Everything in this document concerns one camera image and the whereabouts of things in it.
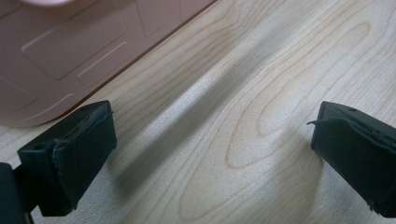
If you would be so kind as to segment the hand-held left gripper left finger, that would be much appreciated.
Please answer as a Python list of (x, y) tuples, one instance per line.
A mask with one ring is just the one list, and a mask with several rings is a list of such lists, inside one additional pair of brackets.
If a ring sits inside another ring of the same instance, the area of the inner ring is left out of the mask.
[(26, 208), (63, 217), (79, 200), (117, 146), (110, 102), (85, 105), (18, 150), (26, 176)]

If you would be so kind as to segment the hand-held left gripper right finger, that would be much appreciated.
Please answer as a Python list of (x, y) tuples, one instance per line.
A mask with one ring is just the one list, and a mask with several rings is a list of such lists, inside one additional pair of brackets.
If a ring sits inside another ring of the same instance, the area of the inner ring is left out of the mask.
[(396, 218), (396, 128), (356, 108), (322, 102), (311, 148), (382, 217)]

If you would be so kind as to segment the pink plastic tray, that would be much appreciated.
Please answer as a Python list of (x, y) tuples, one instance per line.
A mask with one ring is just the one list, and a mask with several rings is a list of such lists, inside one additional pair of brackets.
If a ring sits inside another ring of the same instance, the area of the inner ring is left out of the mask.
[(0, 125), (56, 119), (216, 0), (0, 0)]

